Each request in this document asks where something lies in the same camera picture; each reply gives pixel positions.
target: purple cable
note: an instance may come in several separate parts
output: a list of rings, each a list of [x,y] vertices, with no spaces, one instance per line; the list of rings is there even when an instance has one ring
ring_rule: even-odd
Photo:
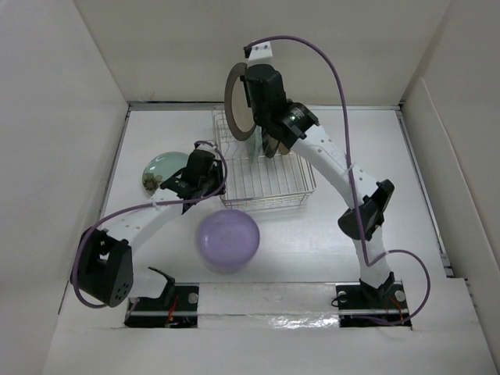
[[[179,204],[191,204],[191,203],[199,203],[201,201],[205,201],[208,198],[213,197],[216,195],[221,189],[224,187],[226,184],[227,180],[227,163],[225,158],[223,157],[222,153],[219,151],[219,149],[213,145],[212,143],[208,141],[197,141],[195,142],[195,147],[198,147],[199,145],[209,145],[214,148],[216,151],[217,155],[219,155],[220,160],[222,161],[223,167],[224,167],[224,178],[222,181],[222,184],[212,193],[209,195],[203,197],[203,198],[197,198],[197,199],[187,199],[187,200],[178,200],[178,201],[164,201],[164,202],[156,202],[156,205],[179,205]],[[131,207],[128,207],[126,209],[121,209],[120,211],[116,211],[106,217],[103,217],[100,219],[97,223],[95,223],[84,235],[82,238],[80,245],[78,246],[77,249],[77,254],[75,255],[75,261],[73,263],[73,272],[71,275],[71,283],[73,284],[73,289],[75,290],[75,295],[77,295],[78,301],[86,305],[87,307],[90,307],[91,309],[101,309],[105,307],[105,305],[95,305],[89,301],[87,301],[84,296],[81,294],[80,287],[78,285],[78,265],[80,264],[80,258],[81,258],[81,253],[83,252],[85,245],[87,244],[88,239],[90,238],[91,234],[94,233],[94,231],[101,226],[103,223],[105,223],[108,220],[111,220],[114,217],[117,217],[119,215],[123,215],[124,213],[129,213],[130,211],[135,211],[136,209],[147,209],[153,207],[153,203],[145,203],[143,205],[133,205]]]
[[[337,82],[338,92],[339,92],[340,97],[341,97],[342,112],[344,114],[345,160],[347,162],[347,167],[348,167],[348,171],[349,171],[348,175],[349,175],[349,183],[351,185],[351,190],[352,190],[352,201],[354,202],[354,212],[355,212],[355,216],[356,216],[356,222],[358,224],[358,230],[359,230],[359,233],[361,234],[362,254],[363,254],[363,258],[365,260],[366,266],[368,266],[368,267],[373,266],[379,260],[381,260],[383,257],[385,257],[387,254],[396,254],[396,253],[399,253],[399,254],[406,254],[406,255],[412,256],[422,266],[423,272],[425,273],[426,282],[427,282],[427,291],[426,291],[426,294],[425,294],[425,296],[423,298],[422,303],[415,310],[415,312],[413,314],[411,314],[410,316],[407,316],[403,320],[399,320],[399,321],[396,321],[396,322],[388,322],[386,320],[379,319],[379,318],[374,318],[372,316],[358,316],[358,318],[372,320],[374,323],[378,323],[380,325],[386,325],[386,326],[395,326],[395,325],[398,325],[398,324],[405,323],[408,320],[412,319],[416,314],[418,314],[420,312],[420,310],[423,309],[423,307],[427,303],[427,300],[429,299],[429,295],[430,295],[430,275],[429,275],[429,271],[427,270],[427,268],[425,267],[425,264],[423,264],[423,261],[422,261],[422,259],[419,256],[417,256],[417,255],[415,255],[412,252],[409,252],[407,250],[390,250],[388,252],[380,254],[373,261],[370,261],[368,259],[368,250],[366,249],[365,231],[364,231],[364,228],[363,228],[363,222],[361,221],[361,212],[359,211],[359,201],[358,201],[358,194],[357,194],[357,191],[356,191],[354,172],[352,171],[352,168],[351,168],[351,166],[352,166],[351,139],[349,137],[349,122],[348,122],[348,116],[347,116],[347,104],[345,102],[345,95],[344,95],[344,89],[342,88],[341,78],[339,77],[338,72],[335,69],[334,64],[331,62],[331,60],[327,56],[327,54],[325,54],[325,52],[321,51],[321,49],[319,49],[318,47],[316,47],[310,41],[307,41],[306,39],[303,39],[301,37],[294,37],[292,35],[276,35],[276,36],[273,36],[273,37],[263,37],[262,39],[253,41],[252,43],[249,43],[245,48],[251,48],[254,45],[259,45],[260,43],[265,43],[267,41],[279,41],[279,40],[282,40],[282,41],[297,41],[298,43],[301,43],[303,45],[307,45],[312,50],[314,50],[318,55],[320,55],[323,58],[323,60],[325,60],[325,62],[327,63],[327,65],[330,67],[331,72],[334,74],[335,81]]]

